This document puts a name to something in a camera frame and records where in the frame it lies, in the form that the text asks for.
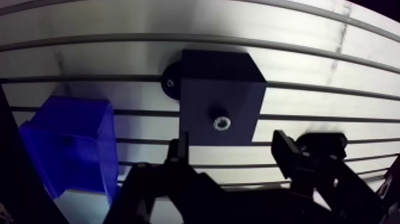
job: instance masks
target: horizontal slat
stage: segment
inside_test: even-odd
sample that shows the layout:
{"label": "horizontal slat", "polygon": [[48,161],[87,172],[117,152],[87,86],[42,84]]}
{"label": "horizontal slat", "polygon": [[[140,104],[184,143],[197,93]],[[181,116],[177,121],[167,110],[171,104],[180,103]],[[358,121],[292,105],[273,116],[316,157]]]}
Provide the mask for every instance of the horizontal slat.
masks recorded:
{"label": "horizontal slat", "polygon": [[[3,89],[12,107],[40,107],[47,97],[55,94],[108,99],[115,109],[179,110],[179,102],[169,98],[157,82],[9,83],[4,84]],[[267,88],[260,111],[261,114],[267,115],[260,118],[400,123],[400,115],[396,113],[397,110],[400,110],[400,102],[397,101]]]}
{"label": "horizontal slat", "polygon": [[[271,147],[190,146],[189,150],[190,164],[212,164],[216,166],[276,164],[271,154]],[[117,144],[119,161],[163,163],[167,157],[167,152],[167,145]],[[347,160],[396,153],[400,153],[400,142],[349,144],[346,147]]]}
{"label": "horizontal slat", "polygon": [[[364,161],[363,165],[354,163],[347,163],[347,165],[355,172],[365,172],[371,167],[374,167],[374,163],[386,163],[387,159],[378,159]],[[122,172],[118,176],[119,181],[125,180],[129,173],[130,167],[121,167]],[[273,168],[259,168],[259,169],[195,169],[198,173],[208,174],[214,181],[223,186],[260,186],[268,184],[286,183],[287,180],[283,177],[278,167]]]}
{"label": "horizontal slat", "polygon": [[68,2],[76,2],[82,0],[12,0],[13,3],[7,4],[7,2],[2,2],[0,5],[0,16],[7,15],[11,13],[17,13],[20,11],[31,10],[34,8],[45,7],[48,5],[62,4]]}
{"label": "horizontal slat", "polygon": [[107,43],[107,42],[189,42],[189,43],[215,43],[233,46],[247,46],[265,48],[279,51],[300,53],[323,58],[345,61],[362,66],[381,69],[400,74],[400,69],[394,66],[366,60],[360,57],[331,52],[318,48],[309,48],[301,45],[291,45],[281,42],[262,41],[259,39],[237,38],[231,36],[215,35],[190,35],[186,33],[113,33],[107,35],[82,35],[60,38],[40,39],[35,41],[11,43],[0,45],[0,52],[15,51],[19,49],[40,48],[46,46],[71,45],[79,43]]}
{"label": "horizontal slat", "polygon": [[[14,112],[18,125],[32,115],[32,112]],[[115,116],[114,122],[118,138],[171,140],[178,136],[179,119],[175,117]],[[305,132],[343,132],[349,140],[385,139],[397,138],[400,124],[259,120],[253,141],[271,141],[276,129],[284,130],[293,139]]]}
{"label": "horizontal slat", "polygon": [[[151,45],[146,42],[70,45],[57,51],[40,48],[0,54],[0,66],[3,70],[1,77],[54,76],[60,73],[161,74],[170,61],[176,59],[180,51],[185,48],[238,51],[223,45],[202,44],[188,47],[186,43],[160,42]],[[332,69],[335,60],[283,51],[256,48],[241,48],[240,51],[248,52],[252,56],[268,81],[357,89],[381,93],[383,95],[379,98],[386,99],[400,95],[400,90],[396,88],[400,85],[400,77],[395,73],[343,62]],[[143,76],[137,78],[141,78],[143,82],[146,80]],[[352,93],[366,95],[356,91]]]}
{"label": "horizontal slat", "polygon": [[[341,26],[305,13],[234,1],[80,1],[28,10],[23,15],[0,17],[4,33],[0,43],[49,36],[172,32],[247,36],[334,50],[336,33],[330,30]],[[19,35],[31,27],[40,29]]]}
{"label": "horizontal slat", "polygon": [[292,122],[277,120],[259,120],[255,128],[253,141],[270,141],[276,129],[293,139],[305,132],[343,132],[349,140],[397,138],[399,124],[391,123],[343,123],[343,122]]}
{"label": "horizontal slat", "polygon": [[[368,11],[368,9],[365,9],[361,6],[352,4],[352,3],[347,3],[345,1],[340,1],[340,2],[333,2],[334,4],[334,8],[335,7],[339,7],[340,9],[343,9],[345,6],[351,7],[351,9],[353,8],[357,8],[359,11],[362,11],[361,15],[364,15],[364,17],[362,17],[363,21],[357,20],[354,18],[354,16],[351,14],[349,16],[347,15],[341,15],[338,13],[334,13],[331,12],[330,10],[332,10],[330,8],[330,10],[323,10],[317,7],[313,7],[314,4],[318,4],[318,6],[321,4],[320,1],[317,2],[310,2],[310,1],[305,1],[305,4],[299,4],[297,2],[294,1],[281,1],[281,0],[235,0],[235,1],[243,1],[243,2],[250,2],[250,3],[255,3],[255,4],[261,4],[261,5],[270,5],[270,6],[275,6],[275,7],[280,7],[280,8],[286,8],[289,10],[295,10],[295,11],[299,11],[299,12],[303,12],[303,13],[308,13],[308,14],[312,14],[312,15],[316,15],[319,17],[324,17],[324,18],[329,18],[331,20],[335,20],[335,21],[339,21],[343,24],[348,24],[360,29],[364,29],[365,31],[374,33],[375,35],[380,35],[383,37],[386,37],[388,39],[391,39],[393,41],[397,41],[400,42],[400,37],[394,33],[388,32],[385,29],[380,28],[381,26],[374,26],[371,25],[369,23],[364,22],[365,20],[367,20],[368,22],[372,23],[372,24],[376,24],[376,20],[380,20],[380,19],[385,19],[384,16],[372,12],[372,11]],[[374,16],[373,18],[375,18],[375,20],[371,19],[371,18],[367,18],[366,15],[369,15],[369,17]]]}

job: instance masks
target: slatwall panel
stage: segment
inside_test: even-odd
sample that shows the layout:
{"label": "slatwall panel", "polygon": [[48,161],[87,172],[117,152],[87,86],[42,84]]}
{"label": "slatwall panel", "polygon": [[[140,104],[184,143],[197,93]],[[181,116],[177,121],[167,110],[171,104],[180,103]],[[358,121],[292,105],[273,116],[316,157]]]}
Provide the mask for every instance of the slatwall panel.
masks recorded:
{"label": "slatwall panel", "polygon": [[[250,146],[190,146],[193,167],[225,188],[288,186],[270,152],[275,129],[293,138],[345,133],[346,163],[373,190],[400,153],[400,25],[346,1],[6,1],[0,30],[0,77],[18,125],[50,95],[110,100],[120,184],[132,163],[162,163],[177,137],[179,103],[157,81],[185,48],[248,52],[269,81]],[[121,33],[153,38],[118,42]],[[112,36],[47,41],[103,34]],[[37,39],[44,40],[18,45]],[[85,75],[95,76],[82,82]],[[101,223],[108,210],[102,196],[82,192],[56,203],[73,223]],[[80,212],[84,207],[91,209]],[[152,221],[165,220],[182,222],[171,202],[160,200]]]}

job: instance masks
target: blue plastic box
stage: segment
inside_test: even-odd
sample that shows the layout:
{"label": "blue plastic box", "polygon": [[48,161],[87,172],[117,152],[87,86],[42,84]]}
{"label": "blue plastic box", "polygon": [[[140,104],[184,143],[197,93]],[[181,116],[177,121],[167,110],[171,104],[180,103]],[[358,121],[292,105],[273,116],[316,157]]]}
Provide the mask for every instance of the blue plastic box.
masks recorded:
{"label": "blue plastic box", "polygon": [[20,132],[53,199],[78,189],[105,193],[112,203],[118,158],[110,102],[52,96]]}

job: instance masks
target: screw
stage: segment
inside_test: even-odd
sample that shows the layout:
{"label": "screw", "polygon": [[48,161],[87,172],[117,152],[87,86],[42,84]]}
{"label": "screw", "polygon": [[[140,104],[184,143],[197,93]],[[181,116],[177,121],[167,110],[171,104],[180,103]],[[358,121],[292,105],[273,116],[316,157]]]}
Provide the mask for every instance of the screw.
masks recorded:
{"label": "screw", "polygon": [[228,117],[217,117],[214,120],[213,126],[216,130],[224,131],[229,129],[230,124],[231,121]]}
{"label": "screw", "polygon": [[167,86],[168,87],[173,87],[175,85],[175,83],[174,83],[174,81],[172,81],[172,79],[169,79],[168,81],[167,81]]}

